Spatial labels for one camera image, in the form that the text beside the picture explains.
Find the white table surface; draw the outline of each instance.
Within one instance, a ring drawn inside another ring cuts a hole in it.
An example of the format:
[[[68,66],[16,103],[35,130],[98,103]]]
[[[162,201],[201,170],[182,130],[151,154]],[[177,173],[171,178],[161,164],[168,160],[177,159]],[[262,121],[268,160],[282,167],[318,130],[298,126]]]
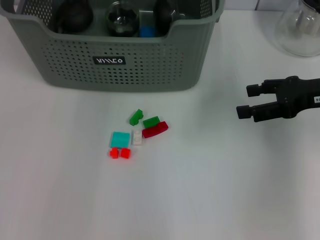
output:
[[[320,57],[274,46],[278,17],[225,11],[199,83],[168,93],[50,86],[2,17],[0,239],[319,240],[320,109],[260,123],[236,112],[275,100],[247,85],[320,78]],[[170,129],[110,159],[138,108]]]

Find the gray plastic basket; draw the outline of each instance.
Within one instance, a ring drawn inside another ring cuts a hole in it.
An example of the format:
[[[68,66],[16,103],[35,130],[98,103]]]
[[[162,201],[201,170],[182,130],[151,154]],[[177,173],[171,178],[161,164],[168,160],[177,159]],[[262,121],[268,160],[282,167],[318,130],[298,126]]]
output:
[[[155,1],[131,0],[142,10],[142,26],[153,24]],[[166,36],[154,38],[108,36],[104,13],[115,0],[91,1],[94,20],[81,35],[51,30],[61,0],[21,0],[16,12],[14,0],[1,0],[0,14],[8,18],[51,85],[120,92],[179,91],[193,87],[200,78],[224,0],[179,1],[180,12],[195,19],[177,20]],[[125,64],[103,64],[118,57],[124,57]]]

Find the small red lego brick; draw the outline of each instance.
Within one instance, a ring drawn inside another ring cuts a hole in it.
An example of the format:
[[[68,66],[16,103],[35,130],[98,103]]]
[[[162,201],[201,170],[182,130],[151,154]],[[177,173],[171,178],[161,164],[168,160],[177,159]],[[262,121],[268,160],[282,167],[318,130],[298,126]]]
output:
[[[145,139],[151,138],[151,137],[154,137],[158,134],[161,134],[161,133],[167,131],[168,128],[169,127],[168,127],[167,123],[165,121],[162,121],[154,127],[150,127],[150,128],[142,130],[142,135],[144,136]]]
[[[118,148],[112,148],[110,151],[110,157],[112,157],[113,159],[117,159],[119,158],[119,151]]]
[[[124,159],[129,159],[131,156],[131,150],[128,148],[122,148],[120,152],[120,157]]]

